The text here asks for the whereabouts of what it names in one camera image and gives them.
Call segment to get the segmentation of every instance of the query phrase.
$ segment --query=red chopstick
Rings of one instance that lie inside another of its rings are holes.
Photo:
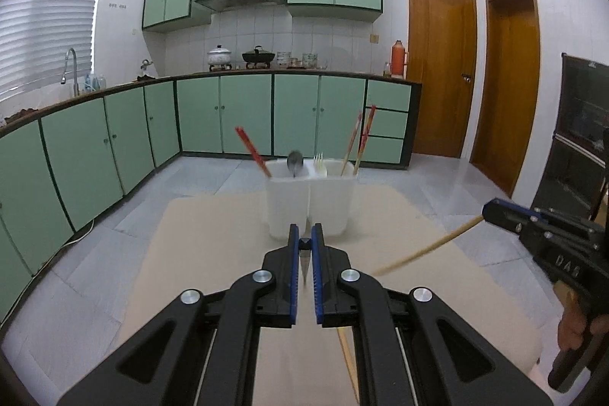
[[[235,126],[234,130],[239,135],[239,138],[241,138],[241,140],[243,141],[243,144],[246,146],[246,149],[248,149],[250,154],[252,154],[252,157],[254,157],[254,160],[256,161],[258,166],[260,166],[260,169],[263,170],[263,173],[267,176],[267,178],[272,178],[273,176],[271,175],[269,168],[266,167],[266,164],[264,164],[263,158],[258,153],[258,150],[256,150],[256,147],[253,145],[245,130],[241,126]]]
[[[368,115],[368,121],[366,121],[366,127],[363,129],[362,141],[359,144],[359,150],[357,151],[357,161],[355,162],[355,168],[353,169],[353,175],[357,174],[359,170],[359,163],[362,161],[363,151],[366,149],[366,143],[368,142],[368,135],[370,134],[370,128],[372,127],[372,120],[375,118],[376,106],[370,108],[370,114]]]

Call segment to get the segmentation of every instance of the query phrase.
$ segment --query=white pot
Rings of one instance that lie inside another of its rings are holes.
[[[215,49],[207,52],[207,63],[212,65],[230,64],[230,55],[232,54],[227,48],[218,45]]]

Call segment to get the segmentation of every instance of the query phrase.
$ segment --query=chopstick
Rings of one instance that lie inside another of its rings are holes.
[[[353,169],[353,176],[359,171],[359,163],[362,161],[363,151],[366,149],[366,143],[368,142],[368,135],[370,134],[370,128],[372,127],[372,120],[375,118],[376,106],[372,106],[370,114],[368,115],[368,121],[366,121],[366,127],[363,129],[362,141],[359,144],[359,150],[357,151],[357,161],[355,162],[355,169]]]
[[[357,116],[357,123],[355,123],[355,127],[353,128],[353,134],[351,135],[351,140],[349,141],[349,147],[346,149],[345,158],[343,159],[343,167],[340,170],[340,175],[342,176],[345,173],[346,163],[349,161],[349,154],[351,153],[351,149],[353,148],[353,144],[355,143],[355,137],[357,136],[357,130],[359,129],[359,125],[362,122],[362,113],[359,113]]]
[[[246,146],[246,149],[248,149],[250,154],[252,154],[252,157],[254,157],[254,160],[256,161],[258,166],[260,166],[260,169],[263,170],[263,173],[266,175],[266,177],[272,178],[273,176],[271,175],[269,168],[266,167],[266,164],[264,164],[263,158],[258,153],[258,150],[256,150],[256,147],[252,144],[245,130],[241,126],[235,126],[234,130],[239,135],[239,138],[241,138],[241,141],[243,141],[243,144]]]

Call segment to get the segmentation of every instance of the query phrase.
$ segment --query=window blind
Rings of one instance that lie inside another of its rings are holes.
[[[95,0],[0,0],[0,100],[59,82],[70,47],[78,75],[89,72],[94,7]]]

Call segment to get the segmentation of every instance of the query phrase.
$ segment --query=orange thermos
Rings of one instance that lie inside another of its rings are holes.
[[[396,40],[391,48],[391,74],[393,76],[404,76],[404,66],[406,65],[406,49],[401,40]]]

